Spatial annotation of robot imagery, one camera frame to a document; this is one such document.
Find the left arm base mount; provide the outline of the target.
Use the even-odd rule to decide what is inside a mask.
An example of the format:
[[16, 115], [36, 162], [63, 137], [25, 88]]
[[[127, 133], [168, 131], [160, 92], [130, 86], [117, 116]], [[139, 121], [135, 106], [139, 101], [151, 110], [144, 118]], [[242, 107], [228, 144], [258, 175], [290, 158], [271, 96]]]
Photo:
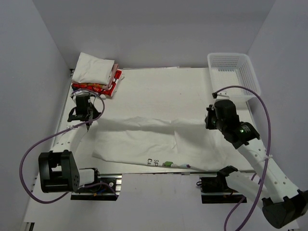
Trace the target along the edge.
[[71, 193], [71, 200], [74, 201], [116, 201], [122, 185], [121, 175], [100, 175], [99, 185], [91, 188], [80, 188], [77, 192]]

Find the red printed t shirt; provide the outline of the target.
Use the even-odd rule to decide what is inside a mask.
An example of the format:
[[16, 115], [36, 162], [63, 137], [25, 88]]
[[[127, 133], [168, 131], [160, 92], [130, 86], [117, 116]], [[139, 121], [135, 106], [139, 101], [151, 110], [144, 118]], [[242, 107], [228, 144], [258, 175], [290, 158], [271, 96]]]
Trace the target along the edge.
[[72, 83], [71, 87], [73, 90], [77, 89], [88, 89], [99, 95], [105, 95], [106, 97], [112, 98], [114, 93], [123, 78], [123, 71], [117, 70], [110, 85], [101, 85], [94, 83]]

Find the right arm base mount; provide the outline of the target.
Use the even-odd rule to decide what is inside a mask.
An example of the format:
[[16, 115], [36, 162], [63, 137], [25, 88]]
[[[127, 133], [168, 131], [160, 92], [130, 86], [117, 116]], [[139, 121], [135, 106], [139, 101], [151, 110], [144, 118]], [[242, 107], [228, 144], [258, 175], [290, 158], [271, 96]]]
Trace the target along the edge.
[[214, 177], [201, 177], [196, 186], [201, 190], [202, 204], [237, 204], [240, 200], [247, 203], [247, 199], [234, 189], [227, 186], [226, 177], [238, 169], [227, 166], [219, 170]]

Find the white t shirt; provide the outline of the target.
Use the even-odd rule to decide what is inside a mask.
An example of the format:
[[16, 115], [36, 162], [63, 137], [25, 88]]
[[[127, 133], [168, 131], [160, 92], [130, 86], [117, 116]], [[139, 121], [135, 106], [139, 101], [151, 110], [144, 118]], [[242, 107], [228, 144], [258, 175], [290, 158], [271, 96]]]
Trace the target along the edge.
[[147, 167], [216, 171], [248, 162], [201, 119], [99, 119], [93, 157]]
[[76, 83], [109, 84], [114, 60], [101, 59], [81, 52], [73, 73]]

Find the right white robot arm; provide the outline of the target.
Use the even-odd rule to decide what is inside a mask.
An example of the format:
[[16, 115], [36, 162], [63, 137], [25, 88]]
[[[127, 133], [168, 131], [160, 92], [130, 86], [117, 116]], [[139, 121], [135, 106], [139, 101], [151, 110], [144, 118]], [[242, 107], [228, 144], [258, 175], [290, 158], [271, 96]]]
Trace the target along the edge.
[[279, 168], [265, 148], [260, 134], [248, 122], [240, 121], [235, 104], [219, 100], [207, 107], [205, 127], [218, 130], [260, 176], [260, 185], [246, 178], [233, 166], [217, 172], [222, 189], [234, 189], [250, 200], [256, 200], [265, 219], [280, 229], [303, 216], [308, 210], [308, 192], [300, 190]]

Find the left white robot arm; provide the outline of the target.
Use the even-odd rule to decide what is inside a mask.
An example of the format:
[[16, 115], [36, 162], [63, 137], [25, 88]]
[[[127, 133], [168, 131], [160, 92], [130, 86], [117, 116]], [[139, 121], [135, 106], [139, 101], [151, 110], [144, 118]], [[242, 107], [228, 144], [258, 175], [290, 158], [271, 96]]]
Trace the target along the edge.
[[78, 168], [74, 154], [92, 125], [89, 120], [99, 112], [89, 94], [76, 97], [76, 106], [68, 116], [69, 131], [64, 132], [49, 152], [38, 157], [41, 189], [44, 193], [77, 192], [82, 186], [98, 182], [96, 168]]

